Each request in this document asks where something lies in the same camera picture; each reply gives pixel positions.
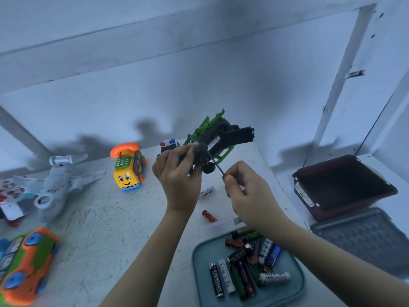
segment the blue wheel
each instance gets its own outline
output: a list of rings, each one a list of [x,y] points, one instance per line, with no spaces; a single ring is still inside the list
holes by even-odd
[[[35,246],[36,244],[39,244],[42,240],[43,234],[35,232],[27,237],[26,246]]]
[[[23,284],[25,279],[25,274],[22,271],[17,271],[7,277],[3,287],[6,290],[17,288],[18,286]]]
[[[58,253],[60,249],[60,244],[59,243],[54,243],[51,249],[51,254],[55,255]]]
[[[47,279],[41,278],[37,285],[36,294],[40,295],[44,291],[46,285],[47,285]]]

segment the toy bus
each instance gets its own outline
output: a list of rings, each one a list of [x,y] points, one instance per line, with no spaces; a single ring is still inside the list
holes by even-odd
[[[130,190],[145,183],[146,158],[137,143],[124,143],[111,150],[111,157],[117,158],[114,180],[121,190]]]
[[[47,228],[2,239],[0,259],[0,305],[27,306],[43,292],[47,271],[59,250],[59,238]]]

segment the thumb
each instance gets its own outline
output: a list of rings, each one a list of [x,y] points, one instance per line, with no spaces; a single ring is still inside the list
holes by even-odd
[[[223,177],[223,182],[225,183],[226,193],[232,200],[237,200],[244,196],[243,191],[232,175],[226,174]]]

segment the hand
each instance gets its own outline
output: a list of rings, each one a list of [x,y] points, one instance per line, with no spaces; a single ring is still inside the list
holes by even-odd
[[[292,221],[278,205],[267,182],[244,161],[223,176],[233,210],[250,227],[279,244]],[[242,191],[239,185],[245,186]]]
[[[201,165],[196,165],[192,175],[187,175],[195,157],[193,153],[195,145],[187,144],[174,150],[167,150],[156,158],[152,166],[152,171],[162,184],[168,199],[166,211],[181,213],[187,218],[195,209],[202,185]],[[179,156],[186,152],[185,158],[179,164]]]

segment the person's right hand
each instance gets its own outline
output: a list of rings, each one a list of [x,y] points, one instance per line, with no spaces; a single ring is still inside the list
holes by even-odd
[[[280,244],[286,229],[294,224],[277,204],[268,183],[244,161],[234,164],[223,176],[233,210],[250,227]]]

